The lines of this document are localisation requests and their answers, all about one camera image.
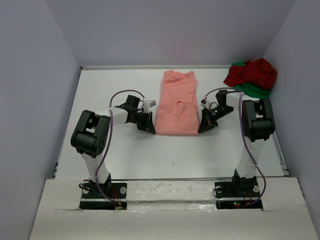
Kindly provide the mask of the pink t shirt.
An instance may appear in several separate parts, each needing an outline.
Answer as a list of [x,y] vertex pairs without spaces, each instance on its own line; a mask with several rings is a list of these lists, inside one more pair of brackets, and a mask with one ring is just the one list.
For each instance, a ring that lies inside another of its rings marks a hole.
[[161,136],[197,135],[198,116],[195,73],[174,70],[164,72],[161,81],[159,106],[155,118],[155,131]]

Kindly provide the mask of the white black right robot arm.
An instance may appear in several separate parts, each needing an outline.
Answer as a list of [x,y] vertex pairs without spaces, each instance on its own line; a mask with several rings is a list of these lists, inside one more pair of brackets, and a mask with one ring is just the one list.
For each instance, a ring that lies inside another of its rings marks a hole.
[[276,130],[272,103],[267,98],[250,97],[231,87],[217,88],[214,92],[215,107],[207,96],[200,102],[201,121],[197,132],[202,134],[216,128],[218,120],[238,111],[243,150],[231,180],[215,183],[213,195],[217,199],[247,196],[260,199],[265,190],[259,189],[257,181],[257,175],[262,173],[258,161],[266,141]]

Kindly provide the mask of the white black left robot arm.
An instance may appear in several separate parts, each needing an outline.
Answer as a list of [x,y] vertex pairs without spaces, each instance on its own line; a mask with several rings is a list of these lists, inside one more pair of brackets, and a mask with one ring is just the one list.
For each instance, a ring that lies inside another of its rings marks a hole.
[[88,182],[79,187],[94,192],[101,198],[109,198],[112,177],[105,158],[111,145],[115,125],[135,124],[139,131],[155,134],[153,113],[155,100],[128,95],[124,103],[110,106],[102,112],[84,110],[72,133],[70,144],[81,155],[88,170]]

